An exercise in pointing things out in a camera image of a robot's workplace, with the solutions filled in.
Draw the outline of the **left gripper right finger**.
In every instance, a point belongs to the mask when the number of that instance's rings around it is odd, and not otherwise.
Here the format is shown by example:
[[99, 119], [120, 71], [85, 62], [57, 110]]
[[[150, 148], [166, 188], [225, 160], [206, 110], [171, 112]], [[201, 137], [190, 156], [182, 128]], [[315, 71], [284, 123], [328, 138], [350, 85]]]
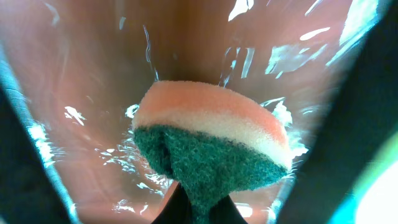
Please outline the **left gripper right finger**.
[[210, 224], [248, 224], [229, 195], [211, 208], [209, 219]]

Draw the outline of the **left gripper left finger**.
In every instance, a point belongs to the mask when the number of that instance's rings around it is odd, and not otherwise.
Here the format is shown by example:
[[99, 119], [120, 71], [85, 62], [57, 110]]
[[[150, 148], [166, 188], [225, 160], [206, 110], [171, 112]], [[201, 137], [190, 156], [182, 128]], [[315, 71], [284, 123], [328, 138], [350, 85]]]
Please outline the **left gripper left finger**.
[[174, 182], [167, 195], [167, 203], [151, 224], [192, 224], [192, 206], [181, 183]]

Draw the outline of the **green orange sponge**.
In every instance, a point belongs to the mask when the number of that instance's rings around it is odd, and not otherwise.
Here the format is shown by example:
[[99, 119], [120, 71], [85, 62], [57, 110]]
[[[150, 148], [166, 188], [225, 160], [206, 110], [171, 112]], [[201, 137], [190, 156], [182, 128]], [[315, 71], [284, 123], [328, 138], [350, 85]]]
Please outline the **green orange sponge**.
[[192, 223], [209, 223], [231, 192], [272, 185], [292, 168], [281, 122], [252, 99], [217, 85], [155, 82], [132, 119], [132, 132], [150, 167], [187, 194]]

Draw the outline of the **yellow-green plate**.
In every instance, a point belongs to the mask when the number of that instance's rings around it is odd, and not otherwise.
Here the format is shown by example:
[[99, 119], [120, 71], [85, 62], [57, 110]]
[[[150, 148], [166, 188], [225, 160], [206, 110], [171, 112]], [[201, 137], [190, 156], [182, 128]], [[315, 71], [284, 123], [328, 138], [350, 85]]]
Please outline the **yellow-green plate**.
[[397, 224], [397, 133], [367, 164], [329, 224]]

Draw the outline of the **black wash basin tray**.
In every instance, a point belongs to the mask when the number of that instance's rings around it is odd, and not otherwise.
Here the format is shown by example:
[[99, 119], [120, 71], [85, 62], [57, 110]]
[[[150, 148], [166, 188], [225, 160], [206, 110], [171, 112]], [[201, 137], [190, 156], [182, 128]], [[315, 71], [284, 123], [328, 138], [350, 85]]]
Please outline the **black wash basin tray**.
[[229, 196], [247, 223], [329, 223], [397, 133], [397, 2], [1, 0], [1, 215], [152, 223], [175, 180], [132, 119], [158, 81], [217, 85], [284, 126], [292, 168]]

